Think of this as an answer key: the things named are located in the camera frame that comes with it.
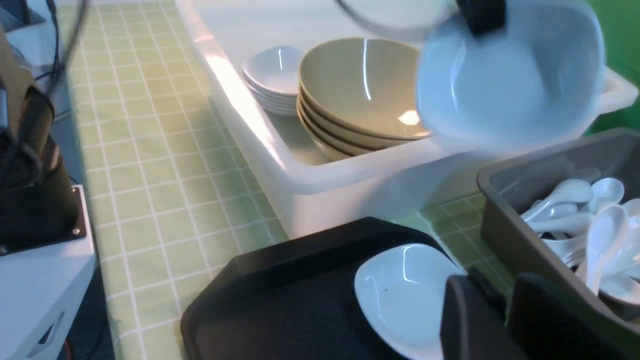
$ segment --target green background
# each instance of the green background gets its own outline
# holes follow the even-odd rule
[[[607,47],[607,64],[636,86],[640,85],[640,1],[589,0],[600,19]],[[640,129],[640,102],[602,115],[591,132],[597,133],[613,127]]]

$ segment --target white square bowl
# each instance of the white square bowl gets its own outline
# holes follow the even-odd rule
[[[362,313],[387,345],[408,359],[442,360],[447,279],[464,274],[433,247],[407,244],[362,264],[354,288]]]

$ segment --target white table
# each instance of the white table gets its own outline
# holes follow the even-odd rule
[[[0,359],[56,359],[76,317],[96,255],[84,189],[74,188],[87,237],[0,258]]]

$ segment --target white dish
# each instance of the white dish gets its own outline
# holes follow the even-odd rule
[[[298,94],[298,68],[304,54],[293,46],[281,45],[252,56],[243,64],[244,75],[257,88],[274,94]]]
[[[246,82],[246,87],[251,90],[251,93],[257,97],[260,97],[261,100],[273,103],[274,105],[278,105],[284,108],[295,108],[296,107],[296,98],[295,97],[275,97],[273,95],[269,95],[267,93],[261,92],[256,89],[253,85],[251,85],[248,81]]]
[[[605,51],[591,7],[508,0],[506,13],[506,30],[480,41],[456,17],[426,42],[417,110],[443,143],[499,152],[549,146],[593,116]]]
[[[269,104],[261,104],[260,101],[258,101],[258,103],[260,104],[260,106],[262,106],[262,108],[267,111],[268,113],[272,113],[274,115],[279,115],[279,116],[283,116],[283,117],[296,117],[298,116],[298,113],[296,112],[295,109],[281,109],[281,108],[277,108],[274,106],[271,106]]]
[[[447,279],[463,274],[433,247],[407,244],[362,264],[354,287],[365,318],[391,348],[408,359],[442,360]]]

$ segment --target white plastic bin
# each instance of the white plastic bin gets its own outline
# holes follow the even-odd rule
[[[397,20],[410,13],[417,23],[424,5],[407,7],[421,3],[370,0],[367,14]],[[212,99],[290,238],[367,216],[398,218],[469,195],[477,191],[477,171],[499,160],[453,154],[427,138],[329,162],[297,120],[262,111],[243,83],[241,64],[276,45],[308,51],[336,38],[375,36],[331,0],[177,0],[177,6],[209,72]],[[633,104],[636,87],[611,70],[606,79],[598,114]],[[592,122],[564,140],[579,137]]]

